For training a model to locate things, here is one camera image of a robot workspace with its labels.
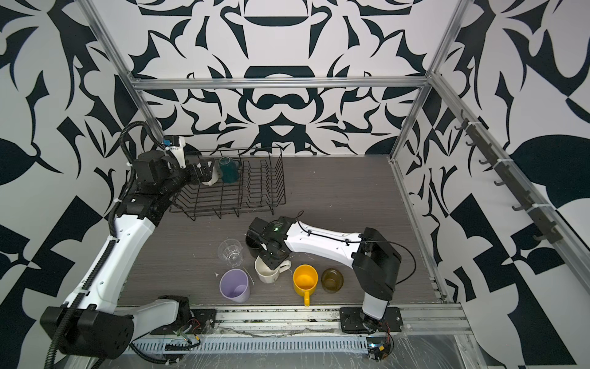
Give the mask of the green mug white inside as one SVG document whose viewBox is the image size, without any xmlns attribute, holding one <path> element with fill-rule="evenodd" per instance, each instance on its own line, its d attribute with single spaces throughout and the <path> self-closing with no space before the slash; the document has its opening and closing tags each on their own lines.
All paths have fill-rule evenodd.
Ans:
<svg viewBox="0 0 590 369">
<path fill-rule="evenodd" d="M 226 184 L 233 184 L 239 181 L 240 172 L 238 162 L 230 157 L 221 157 L 219 159 L 219 169 L 221 178 Z"/>
</svg>

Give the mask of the cream white ceramic mug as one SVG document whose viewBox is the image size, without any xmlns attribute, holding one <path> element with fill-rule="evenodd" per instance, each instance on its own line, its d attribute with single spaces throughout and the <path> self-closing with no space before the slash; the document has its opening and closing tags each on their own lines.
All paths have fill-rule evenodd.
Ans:
<svg viewBox="0 0 590 369">
<path fill-rule="evenodd" d="M 283 261 L 277 268 L 270 269 L 261 259 L 261 257 L 257 257 L 254 263 L 255 272 L 258 275 L 258 278 L 264 284 L 273 284 L 275 283 L 281 273 L 286 272 L 291 268 L 291 261 L 286 260 Z"/>
</svg>

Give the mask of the black wire dish rack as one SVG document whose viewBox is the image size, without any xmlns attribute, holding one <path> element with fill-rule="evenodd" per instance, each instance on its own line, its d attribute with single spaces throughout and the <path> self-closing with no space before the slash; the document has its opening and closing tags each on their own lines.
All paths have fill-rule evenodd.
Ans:
<svg viewBox="0 0 590 369">
<path fill-rule="evenodd" d="M 234 214 L 240 216 L 252 212 L 271 212 L 286 203 L 283 149 L 218 149 L 190 152 L 191 156 L 213 158 L 219 171 L 219 181 L 213 186 L 188 184 L 173 197 L 169 212 L 186 215 L 191 220 L 198 217 Z M 226 184 L 221 178 L 219 159 L 230 157 L 238 162 L 240 178 Z"/>
</svg>

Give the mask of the white mug red inside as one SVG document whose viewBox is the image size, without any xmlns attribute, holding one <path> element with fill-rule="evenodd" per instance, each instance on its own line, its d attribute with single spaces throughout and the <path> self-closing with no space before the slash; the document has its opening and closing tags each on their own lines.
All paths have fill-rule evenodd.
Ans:
<svg viewBox="0 0 590 369">
<path fill-rule="evenodd" d="M 201 183 L 206 186 L 213 186 L 219 181 L 219 171 L 216 167 L 215 160 L 202 161 L 201 169 L 203 172 L 203 180 Z"/>
</svg>

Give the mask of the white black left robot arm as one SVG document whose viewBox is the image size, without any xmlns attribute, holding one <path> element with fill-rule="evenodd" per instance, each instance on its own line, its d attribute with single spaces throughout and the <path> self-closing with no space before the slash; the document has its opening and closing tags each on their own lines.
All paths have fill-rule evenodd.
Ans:
<svg viewBox="0 0 590 369">
<path fill-rule="evenodd" d="M 122 130 L 119 144 L 131 172 L 108 214 L 109 236 L 76 289 L 41 316 L 52 339 L 46 368 L 55 366 L 57 353 L 95 358 L 94 366 L 100 367 L 162 327 L 184 336 L 194 319 L 182 296 L 165 295 L 126 313 L 117 307 L 140 250 L 175 197 L 208 177 L 187 163 L 183 135 L 156 138 L 147 122 L 134 121 Z"/>
</svg>

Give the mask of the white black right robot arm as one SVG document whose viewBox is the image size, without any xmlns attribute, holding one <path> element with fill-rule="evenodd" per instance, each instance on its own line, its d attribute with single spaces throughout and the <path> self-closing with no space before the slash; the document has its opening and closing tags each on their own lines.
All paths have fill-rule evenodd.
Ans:
<svg viewBox="0 0 590 369">
<path fill-rule="evenodd" d="M 273 221 L 255 218 L 246 233 L 254 256 L 274 270 L 292 254 L 304 253 L 336 261 L 353 270 L 364 292 L 362 307 L 341 320 L 341 330 L 352 335 L 401 328 L 402 320 L 389 315 L 390 301 L 402 264 L 400 249 L 407 246 L 387 240 L 374 228 L 363 232 L 334 232 L 302 223 L 298 217 Z"/>
</svg>

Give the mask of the black ceramic mug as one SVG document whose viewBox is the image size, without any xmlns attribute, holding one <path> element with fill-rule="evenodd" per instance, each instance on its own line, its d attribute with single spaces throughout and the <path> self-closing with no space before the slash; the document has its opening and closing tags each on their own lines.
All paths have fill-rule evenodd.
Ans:
<svg viewBox="0 0 590 369">
<path fill-rule="evenodd" d="M 264 248 L 262 247 L 262 244 L 260 243 L 259 238 L 255 235 L 247 235 L 246 236 L 246 244 L 247 244 L 250 255 L 254 259 L 258 258 L 260 253 L 262 252 L 262 250 L 264 250 Z"/>
</svg>

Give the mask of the clear glass cup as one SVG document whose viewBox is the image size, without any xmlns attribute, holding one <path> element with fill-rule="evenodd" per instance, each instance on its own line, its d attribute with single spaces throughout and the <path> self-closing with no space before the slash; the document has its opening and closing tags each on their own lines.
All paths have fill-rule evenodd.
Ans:
<svg viewBox="0 0 590 369">
<path fill-rule="evenodd" d="M 236 239 L 227 239 L 218 247 L 218 258 L 231 268 L 238 268 L 244 261 L 243 246 Z"/>
</svg>

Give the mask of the yellow ceramic mug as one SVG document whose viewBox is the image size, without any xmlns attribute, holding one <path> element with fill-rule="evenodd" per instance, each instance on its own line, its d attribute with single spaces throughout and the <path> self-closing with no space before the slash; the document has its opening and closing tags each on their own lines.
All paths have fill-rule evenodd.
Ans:
<svg viewBox="0 0 590 369">
<path fill-rule="evenodd" d="M 317 270 L 308 264 L 298 266 L 293 273 L 293 290 L 304 300 L 304 306 L 310 307 L 310 298 L 317 289 L 319 276 Z"/>
</svg>

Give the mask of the lilac plastic cup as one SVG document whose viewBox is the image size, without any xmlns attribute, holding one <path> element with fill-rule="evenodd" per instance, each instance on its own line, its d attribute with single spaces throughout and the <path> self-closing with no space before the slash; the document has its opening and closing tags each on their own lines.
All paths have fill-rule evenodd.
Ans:
<svg viewBox="0 0 590 369">
<path fill-rule="evenodd" d="M 219 291 L 230 301 L 245 303 L 250 298 L 250 278 L 242 269 L 231 269 L 221 277 Z"/>
</svg>

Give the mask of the olive tinted glass cup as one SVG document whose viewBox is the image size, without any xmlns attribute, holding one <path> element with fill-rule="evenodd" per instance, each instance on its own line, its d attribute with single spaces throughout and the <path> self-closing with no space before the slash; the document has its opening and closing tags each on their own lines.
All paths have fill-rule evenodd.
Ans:
<svg viewBox="0 0 590 369">
<path fill-rule="evenodd" d="M 321 275 L 321 285 L 328 294 L 337 293 L 344 286 L 344 277 L 335 268 L 326 269 Z"/>
</svg>

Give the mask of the green circuit board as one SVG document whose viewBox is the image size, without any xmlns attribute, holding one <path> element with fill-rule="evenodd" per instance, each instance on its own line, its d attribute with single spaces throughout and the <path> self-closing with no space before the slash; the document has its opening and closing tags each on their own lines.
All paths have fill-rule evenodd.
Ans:
<svg viewBox="0 0 590 369">
<path fill-rule="evenodd" d="M 391 354 L 393 347 L 393 338 L 387 333 L 367 336 L 367 353 L 371 360 L 384 360 Z"/>
</svg>

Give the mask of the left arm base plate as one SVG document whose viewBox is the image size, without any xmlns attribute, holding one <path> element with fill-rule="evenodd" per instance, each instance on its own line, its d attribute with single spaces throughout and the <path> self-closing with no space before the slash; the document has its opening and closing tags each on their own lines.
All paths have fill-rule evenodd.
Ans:
<svg viewBox="0 0 590 369">
<path fill-rule="evenodd" d="M 175 335 L 182 330 L 186 335 L 202 335 L 212 331 L 216 324 L 217 311 L 213 308 L 191 309 L 187 318 L 159 327 L 151 335 Z"/>
</svg>

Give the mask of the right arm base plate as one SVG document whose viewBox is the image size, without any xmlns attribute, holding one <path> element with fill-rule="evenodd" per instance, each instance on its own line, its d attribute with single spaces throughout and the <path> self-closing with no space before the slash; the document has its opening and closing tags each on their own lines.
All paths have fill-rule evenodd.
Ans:
<svg viewBox="0 0 590 369">
<path fill-rule="evenodd" d="M 397 307 L 388 306 L 384 316 L 377 320 L 363 313 L 362 308 L 341 307 L 340 329 L 351 335 L 371 335 L 378 331 L 401 332 L 404 322 Z"/>
</svg>

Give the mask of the black wall hook rail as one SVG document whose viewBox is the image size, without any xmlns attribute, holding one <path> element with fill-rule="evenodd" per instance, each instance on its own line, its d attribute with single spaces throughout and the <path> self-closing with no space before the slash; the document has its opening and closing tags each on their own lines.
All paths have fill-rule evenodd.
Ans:
<svg viewBox="0 0 590 369">
<path fill-rule="evenodd" d="M 551 205 L 539 201 L 539 196 L 533 194 L 532 187 L 525 184 L 522 179 L 524 175 L 517 173 L 516 163 L 507 155 L 502 155 L 502 149 L 493 142 L 493 138 L 486 136 L 482 122 L 470 121 L 463 109 L 460 111 L 460 117 L 462 122 L 456 130 L 464 131 L 471 139 L 471 142 L 466 144 L 478 148 L 482 153 L 484 160 L 479 160 L 479 163 L 487 165 L 499 176 L 499 181 L 495 181 L 494 185 L 507 187 L 518 201 L 518 205 L 512 206 L 513 211 L 527 213 L 539 229 L 541 235 L 534 235 L 533 238 L 536 241 L 547 240 L 551 244 L 562 241 L 563 235 L 557 228 L 557 222 L 547 215 Z"/>
</svg>

